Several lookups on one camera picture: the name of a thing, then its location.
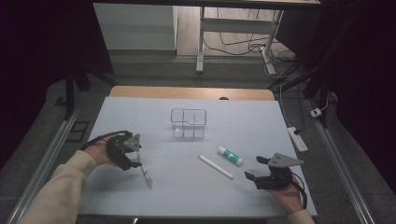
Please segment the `gray carpet floor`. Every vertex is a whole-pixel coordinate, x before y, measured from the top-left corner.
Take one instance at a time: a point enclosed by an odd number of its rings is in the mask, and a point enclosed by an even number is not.
[[[265,75],[263,62],[259,59],[247,61],[237,58],[207,58],[205,71],[199,76],[195,74],[194,59],[145,56],[135,58],[134,63],[127,61],[118,60],[113,63],[115,75],[111,77],[121,85],[267,89],[275,81],[274,78]],[[287,67],[287,64],[277,64],[276,71],[281,74]],[[86,103],[82,106],[76,120],[76,129],[78,125],[85,125],[86,131],[70,133],[67,136],[49,176],[59,164],[65,163],[88,140],[102,102],[111,90],[111,87],[103,80],[92,75],[89,75],[89,78],[92,83],[91,89],[88,92],[76,91],[77,98],[82,94],[86,97]],[[309,151],[304,154],[298,153],[298,157],[305,161],[302,168],[318,210],[316,221],[320,224],[361,223],[318,133],[315,121],[309,116],[309,106],[301,98],[300,91],[304,85],[305,83],[302,83],[298,88],[282,92],[281,99],[280,94],[276,94],[276,99],[279,102],[282,100],[288,122],[300,129],[304,127],[300,135]],[[54,134],[63,122],[65,107],[59,102],[64,100],[64,97],[64,82],[55,83],[48,89],[47,102],[40,115],[7,165],[0,171],[0,223],[7,222]],[[327,107],[328,130],[340,149],[354,182],[367,202],[375,223],[395,223],[395,195],[359,144],[338,122],[334,113],[335,108],[336,101],[330,98]],[[132,223],[132,221],[131,218],[125,217],[78,218],[78,223]],[[194,223],[196,222],[207,223],[207,220],[195,220]],[[231,223],[231,221],[217,220],[216,223]],[[280,219],[277,223],[284,223],[284,220]]]

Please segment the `beige sleeve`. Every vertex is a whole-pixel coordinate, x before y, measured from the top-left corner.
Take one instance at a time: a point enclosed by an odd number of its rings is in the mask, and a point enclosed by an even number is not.
[[[308,210],[301,210],[299,212],[288,215],[290,224],[315,224]]]
[[[76,151],[66,164],[56,168],[19,223],[75,224],[87,177],[95,167],[96,162],[89,154]]]

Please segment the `sleeve cuff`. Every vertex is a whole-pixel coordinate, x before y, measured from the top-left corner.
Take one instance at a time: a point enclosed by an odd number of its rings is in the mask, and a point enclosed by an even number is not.
[[[304,223],[304,224],[315,224],[308,210],[301,210],[288,215],[288,221],[290,224]]]
[[[73,157],[70,158],[70,160],[66,163],[66,165],[76,167],[85,176],[88,176],[97,166],[93,157],[81,150],[77,150]]]

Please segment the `white wall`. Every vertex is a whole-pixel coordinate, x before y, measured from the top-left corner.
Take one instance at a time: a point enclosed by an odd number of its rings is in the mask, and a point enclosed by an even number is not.
[[[177,7],[93,4],[107,49],[176,49]]]

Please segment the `transparent organizer box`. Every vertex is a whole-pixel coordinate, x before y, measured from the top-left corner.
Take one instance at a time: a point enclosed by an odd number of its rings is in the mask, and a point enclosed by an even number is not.
[[[179,109],[171,112],[171,123],[174,137],[205,137],[206,110]]]

